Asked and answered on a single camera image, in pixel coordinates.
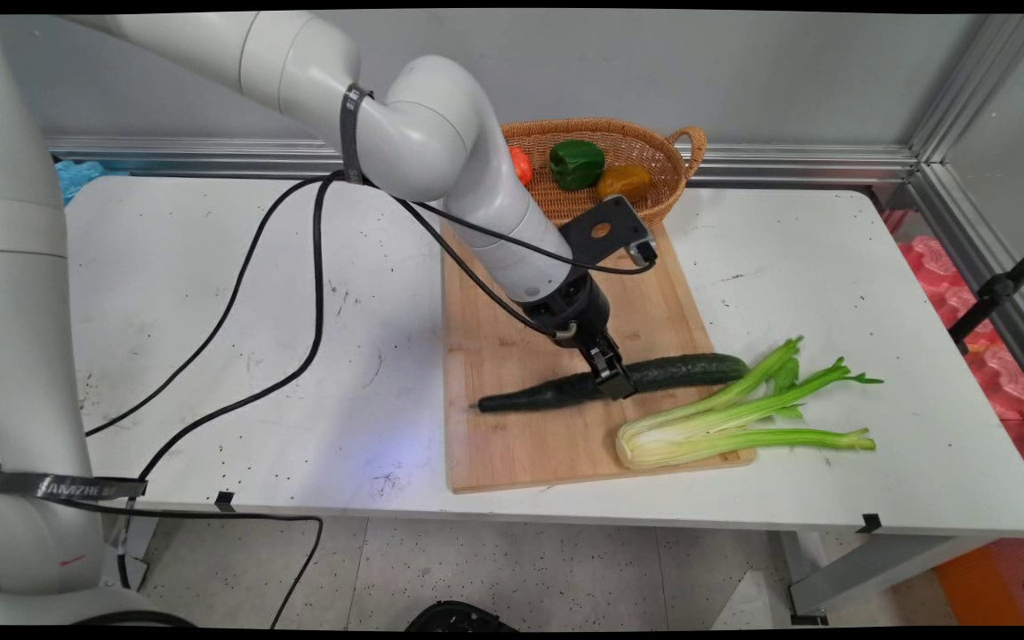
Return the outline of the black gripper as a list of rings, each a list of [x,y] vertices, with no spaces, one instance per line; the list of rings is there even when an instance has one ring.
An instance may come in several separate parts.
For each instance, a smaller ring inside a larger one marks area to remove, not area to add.
[[[551,294],[524,302],[521,308],[534,324],[553,333],[554,344],[578,349],[603,396],[623,400],[636,393],[633,377],[608,332],[608,297],[589,272],[569,272]]]

